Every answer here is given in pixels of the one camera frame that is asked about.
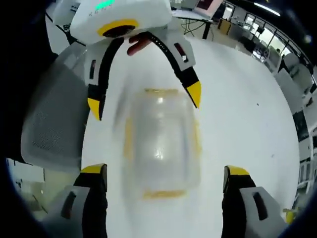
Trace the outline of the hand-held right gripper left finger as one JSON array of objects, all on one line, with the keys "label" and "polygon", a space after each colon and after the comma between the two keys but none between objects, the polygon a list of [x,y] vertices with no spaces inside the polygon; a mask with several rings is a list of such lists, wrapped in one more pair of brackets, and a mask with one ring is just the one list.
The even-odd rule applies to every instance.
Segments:
[{"label": "hand-held right gripper left finger", "polygon": [[50,238],[106,238],[107,164],[81,170],[54,199],[42,225]]}]

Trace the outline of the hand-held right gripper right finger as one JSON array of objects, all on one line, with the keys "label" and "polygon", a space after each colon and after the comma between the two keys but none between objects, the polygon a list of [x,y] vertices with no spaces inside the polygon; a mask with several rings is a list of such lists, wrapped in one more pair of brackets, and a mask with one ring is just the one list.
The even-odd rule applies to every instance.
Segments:
[{"label": "hand-held right gripper right finger", "polygon": [[287,223],[279,204],[241,167],[224,167],[223,238],[277,238]]}]

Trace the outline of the person's left hand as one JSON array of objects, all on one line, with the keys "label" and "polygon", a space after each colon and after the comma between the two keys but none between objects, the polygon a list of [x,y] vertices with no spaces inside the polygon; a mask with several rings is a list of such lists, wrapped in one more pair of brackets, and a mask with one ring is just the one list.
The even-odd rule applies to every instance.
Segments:
[{"label": "person's left hand", "polygon": [[129,56],[132,56],[148,46],[151,43],[151,40],[149,40],[148,37],[145,36],[143,33],[140,33],[138,35],[130,37],[128,42],[129,44],[131,44],[131,46],[128,48],[127,54]]}]

